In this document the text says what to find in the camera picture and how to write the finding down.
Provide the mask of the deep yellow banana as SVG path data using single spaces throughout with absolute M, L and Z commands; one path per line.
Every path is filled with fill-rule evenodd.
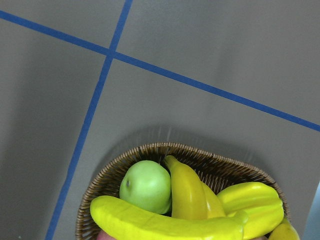
M 171 216 L 184 220 L 205 220 L 208 214 L 207 202 L 197 173 L 172 155 L 165 157 L 164 164 L 170 172 Z

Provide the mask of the light yellow banana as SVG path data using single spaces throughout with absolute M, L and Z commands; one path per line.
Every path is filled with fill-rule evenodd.
M 186 220 L 156 214 L 114 196 L 90 204 L 93 221 L 117 240 L 242 240 L 248 215 Z

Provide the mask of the brown wicker basket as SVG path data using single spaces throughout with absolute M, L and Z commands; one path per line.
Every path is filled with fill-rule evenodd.
M 118 197 L 120 184 L 129 167 L 142 160 L 161 163 L 167 155 L 174 156 L 194 169 L 199 178 L 215 194 L 226 187 L 244 182 L 261 182 L 273 187 L 282 199 L 285 216 L 288 219 L 291 218 L 284 192 L 262 169 L 194 146 L 175 142 L 155 142 L 131 148 L 101 168 L 82 196 L 76 217 L 75 238 L 94 240 L 100 232 L 100 228 L 90 215 L 90 204 L 93 198 L 103 195 Z

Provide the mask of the green apple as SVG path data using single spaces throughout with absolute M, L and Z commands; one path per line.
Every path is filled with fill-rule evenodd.
M 156 214 L 171 210 L 171 177 L 159 163 L 142 160 L 126 172 L 119 188 L 119 198 Z

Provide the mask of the yellow banana behind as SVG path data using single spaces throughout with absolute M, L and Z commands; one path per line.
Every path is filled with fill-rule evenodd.
M 205 183 L 202 182 L 201 185 L 202 185 L 202 189 L 204 191 L 205 200 L 206 200 L 207 218 L 211 219 L 211 218 L 225 217 L 226 216 L 225 211 L 216 194 Z

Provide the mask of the yellow starfruit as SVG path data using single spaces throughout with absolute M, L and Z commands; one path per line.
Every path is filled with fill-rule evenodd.
M 278 192 L 261 182 L 239 183 L 217 194 L 225 214 L 238 212 L 248 216 L 243 227 L 243 239 L 251 240 L 270 233 L 284 218 L 283 201 Z

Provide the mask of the small yellow banana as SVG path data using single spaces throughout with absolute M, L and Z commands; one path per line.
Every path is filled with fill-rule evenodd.
M 284 217 L 282 222 L 271 232 L 269 240 L 300 240 L 300 236 L 290 221 Z

